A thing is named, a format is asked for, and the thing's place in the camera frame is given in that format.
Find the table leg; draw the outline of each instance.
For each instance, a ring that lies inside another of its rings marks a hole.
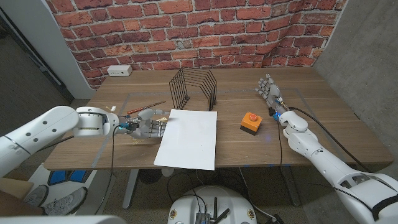
[[[282,166],[281,168],[282,175],[285,179],[285,183],[287,186],[287,190],[289,191],[290,199],[292,199],[292,204],[294,206],[300,206],[301,201],[299,197],[299,193],[297,193],[297,188],[295,182],[288,181],[293,180],[292,170],[288,166]]]
[[[134,188],[136,186],[136,181],[138,177],[139,170],[131,170],[129,182],[127,183],[126,193],[124,194],[122,208],[128,209],[131,206],[132,194],[134,193]]]

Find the red button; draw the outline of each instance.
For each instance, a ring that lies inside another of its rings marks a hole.
[[[249,119],[250,119],[251,121],[256,121],[256,120],[257,120],[257,115],[255,115],[255,114],[250,114]]]

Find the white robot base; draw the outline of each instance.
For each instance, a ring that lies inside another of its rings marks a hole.
[[[216,185],[200,186],[194,190],[206,204],[206,211],[202,199],[189,190],[173,203],[168,224],[257,224],[252,205],[237,192]]]

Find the brick wall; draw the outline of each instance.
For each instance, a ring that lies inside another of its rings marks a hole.
[[[133,70],[312,66],[345,0],[47,0],[90,86]]]

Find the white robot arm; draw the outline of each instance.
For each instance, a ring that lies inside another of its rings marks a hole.
[[[136,118],[118,117],[95,107],[74,110],[57,106],[15,131],[0,137],[0,177],[17,167],[33,153],[57,137],[72,130],[77,138],[130,134],[134,138],[160,138],[166,123],[152,121],[154,114],[168,114],[161,110],[146,109]]]
[[[352,169],[326,150],[308,129],[308,123],[285,105],[270,75],[266,78],[259,81],[256,91],[267,101],[270,115],[285,126],[283,134],[290,148],[310,160],[332,186],[356,197],[336,190],[352,216],[359,223],[375,223],[396,216],[398,181],[384,174]]]

